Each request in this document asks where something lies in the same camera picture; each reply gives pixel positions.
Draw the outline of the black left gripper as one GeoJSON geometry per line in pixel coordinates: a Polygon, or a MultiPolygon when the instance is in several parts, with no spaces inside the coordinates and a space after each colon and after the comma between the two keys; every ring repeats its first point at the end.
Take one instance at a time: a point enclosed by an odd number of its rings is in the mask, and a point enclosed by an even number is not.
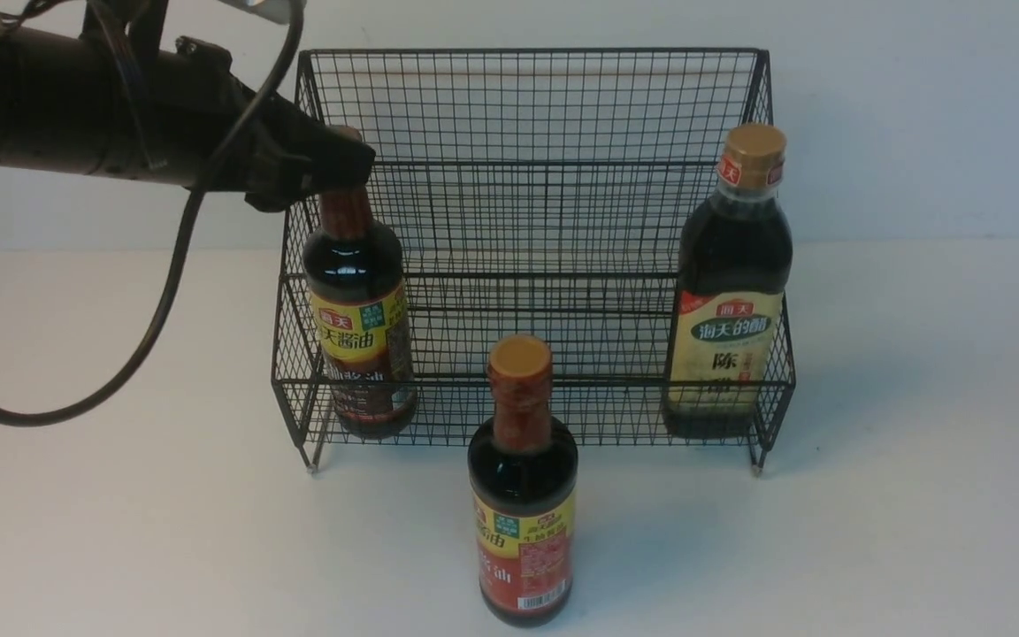
{"type": "Polygon", "coordinates": [[[226,95],[232,108],[226,131],[234,134],[226,151],[226,192],[240,195],[252,209],[282,212],[314,193],[367,185],[377,154],[359,129],[320,126],[275,93],[237,132],[257,93],[231,76],[226,95]]]}

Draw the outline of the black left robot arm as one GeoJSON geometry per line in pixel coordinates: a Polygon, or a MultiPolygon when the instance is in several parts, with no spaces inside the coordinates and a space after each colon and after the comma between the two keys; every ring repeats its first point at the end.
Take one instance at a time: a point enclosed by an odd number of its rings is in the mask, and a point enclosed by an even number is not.
{"type": "MultiPolygon", "coordinates": [[[[159,52],[147,65],[155,122],[149,152],[116,62],[101,37],[21,28],[0,37],[0,168],[191,188],[254,90],[209,42],[159,52]]],[[[328,190],[364,185],[375,150],[270,96],[231,146],[211,192],[242,193],[278,212],[328,190]]]]}

